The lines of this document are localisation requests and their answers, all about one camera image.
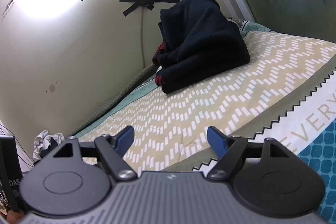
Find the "navy red striped sock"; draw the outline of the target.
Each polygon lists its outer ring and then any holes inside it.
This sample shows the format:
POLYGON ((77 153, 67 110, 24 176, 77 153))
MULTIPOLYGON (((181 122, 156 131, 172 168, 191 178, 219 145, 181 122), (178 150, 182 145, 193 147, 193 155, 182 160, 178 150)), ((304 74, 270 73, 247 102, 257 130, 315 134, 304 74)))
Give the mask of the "navy red striped sock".
POLYGON ((215 0, 182 0, 160 11, 162 43, 152 62, 155 84, 165 94, 248 64, 250 55, 236 23, 215 0))

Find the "white crumpled garment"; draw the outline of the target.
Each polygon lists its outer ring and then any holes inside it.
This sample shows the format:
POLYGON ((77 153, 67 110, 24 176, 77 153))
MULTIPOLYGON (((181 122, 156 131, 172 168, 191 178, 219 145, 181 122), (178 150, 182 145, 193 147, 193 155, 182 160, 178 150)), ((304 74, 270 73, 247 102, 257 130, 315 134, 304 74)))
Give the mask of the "white crumpled garment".
POLYGON ((65 141, 65 137, 62 133, 51 135, 48 130, 42 131, 35 137, 34 140, 33 159, 40 160, 41 152, 43 150, 46 150, 54 142, 57 145, 60 145, 63 141, 65 141))

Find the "beige chevron bedsheet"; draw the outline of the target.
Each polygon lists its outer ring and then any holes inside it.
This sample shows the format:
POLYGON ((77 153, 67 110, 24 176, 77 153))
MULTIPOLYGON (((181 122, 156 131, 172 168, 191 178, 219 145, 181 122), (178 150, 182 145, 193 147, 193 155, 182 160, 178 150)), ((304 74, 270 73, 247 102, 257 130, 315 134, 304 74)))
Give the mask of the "beige chevron bedsheet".
POLYGON ((335 63, 332 42, 280 34, 247 20, 239 27, 249 64, 170 95, 149 80, 81 130, 79 140, 116 135, 131 125, 135 138, 126 162, 137 172, 161 170, 207 149, 209 126, 231 134, 335 63))

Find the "teal patterned blanket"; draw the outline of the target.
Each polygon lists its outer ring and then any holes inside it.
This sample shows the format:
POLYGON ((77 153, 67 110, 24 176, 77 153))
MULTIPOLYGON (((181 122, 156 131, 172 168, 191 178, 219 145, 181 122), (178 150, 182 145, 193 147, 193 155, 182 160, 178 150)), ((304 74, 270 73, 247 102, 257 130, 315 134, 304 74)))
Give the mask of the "teal patterned blanket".
POLYGON ((324 181, 326 193, 317 213, 328 223, 336 221, 335 148, 335 122, 331 122, 310 145, 298 154, 298 157, 315 170, 324 181))

